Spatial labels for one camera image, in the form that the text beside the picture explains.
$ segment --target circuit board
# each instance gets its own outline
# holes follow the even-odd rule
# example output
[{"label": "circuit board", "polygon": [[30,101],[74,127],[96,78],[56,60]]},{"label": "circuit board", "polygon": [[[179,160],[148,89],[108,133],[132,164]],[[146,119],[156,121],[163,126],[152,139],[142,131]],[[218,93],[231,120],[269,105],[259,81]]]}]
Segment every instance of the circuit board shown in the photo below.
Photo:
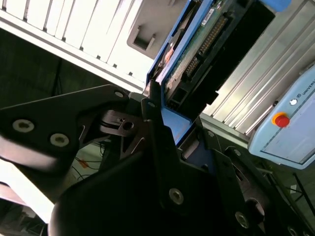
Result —
[{"label": "circuit board", "polygon": [[211,48],[219,32],[227,23],[228,18],[223,13],[228,10],[231,4],[232,0],[221,0],[209,9],[208,14],[167,79],[165,93],[172,89],[177,80],[189,81],[198,64],[202,62],[203,55]]}]

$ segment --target light blue control panel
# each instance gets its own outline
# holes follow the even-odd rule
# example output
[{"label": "light blue control panel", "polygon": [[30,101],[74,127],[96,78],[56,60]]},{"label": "light blue control panel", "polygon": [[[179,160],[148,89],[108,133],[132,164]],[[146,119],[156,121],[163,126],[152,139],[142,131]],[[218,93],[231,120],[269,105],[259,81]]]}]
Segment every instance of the light blue control panel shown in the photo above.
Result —
[{"label": "light blue control panel", "polygon": [[[277,125],[279,119],[278,123],[275,122],[279,116],[289,118],[286,127]],[[315,160],[314,64],[298,78],[256,130],[249,143],[249,151],[297,169],[304,169]]]}]

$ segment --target bolt head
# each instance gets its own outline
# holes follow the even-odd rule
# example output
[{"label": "bolt head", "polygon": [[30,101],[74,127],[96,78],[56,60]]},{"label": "bolt head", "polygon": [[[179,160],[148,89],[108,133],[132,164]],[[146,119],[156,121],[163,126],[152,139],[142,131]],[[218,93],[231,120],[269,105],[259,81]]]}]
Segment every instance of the bolt head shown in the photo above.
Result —
[{"label": "bolt head", "polygon": [[234,153],[235,153],[237,156],[241,156],[241,153],[240,153],[239,150],[234,149]]},{"label": "bolt head", "polygon": [[57,133],[57,134],[53,134],[50,137],[50,143],[60,148],[67,146],[69,142],[70,142],[69,138],[64,134]]},{"label": "bolt head", "polygon": [[237,211],[237,212],[235,213],[235,218],[236,218],[237,222],[238,222],[243,228],[248,229],[248,228],[250,227],[250,224],[249,224],[249,222],[248,222],[248,219],[246,218],[246,216],[245,216],[243,213]]},{"label": "bolt head", "polygon": [[12,127],[14,130],[21,133],[31,132],[35,128],[34,124],[27,119],[18,119],[14,121]]},{"label": "bolt head", "polygon": [[287,230],[292,236],[297,236],[297,232],[291,226],[288,226]]},{"label": "bolt head", "polygon": [[156,107],[154,103],[152,102],[148,102],[148,104],[151,106],[151,107]]},{"label": "bolt head", "polygon": [[210,130],[208,130],[208,135],[209,135],[211,138],[213,138],[213,137],[215,136],[215,134],[212,133]]},{"label": "bolt head", "polygon": [[169,190],[169,197],[177,205],[181,205],[184,202],[184,196],[177,188],[171,188]]},{"label": "bolt head", "polygon": [[115,95],[118,96],[118,97],[124,97],[124,95],[121,92],[119,92],[119,91],[116,91]]}]

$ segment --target red emergency stop button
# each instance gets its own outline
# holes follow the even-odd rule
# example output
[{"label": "red emergency stop button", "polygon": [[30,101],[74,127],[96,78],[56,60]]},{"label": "red emergency stop button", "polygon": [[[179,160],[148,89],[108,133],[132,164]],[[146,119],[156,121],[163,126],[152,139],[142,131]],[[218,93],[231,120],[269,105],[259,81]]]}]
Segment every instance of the red emergency stop button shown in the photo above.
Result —
[{"label": "red emergency stop button", "polygon": [[290,124],[290,118],[283,112],[275,114],[272,123],[280,128],[285,128]]}]

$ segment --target white metal shelf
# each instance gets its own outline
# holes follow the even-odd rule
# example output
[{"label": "white metal shelf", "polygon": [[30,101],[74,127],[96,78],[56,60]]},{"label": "white metal shelf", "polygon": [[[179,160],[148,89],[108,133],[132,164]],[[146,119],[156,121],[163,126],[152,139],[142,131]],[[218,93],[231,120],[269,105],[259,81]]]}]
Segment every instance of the white metal shelf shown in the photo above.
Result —
[{"label": "white metal shelf", "polygon": [[141,3],[1,0],[0,27],[125,89],[141,92],[153,60],[127,46],[125,39]]}]

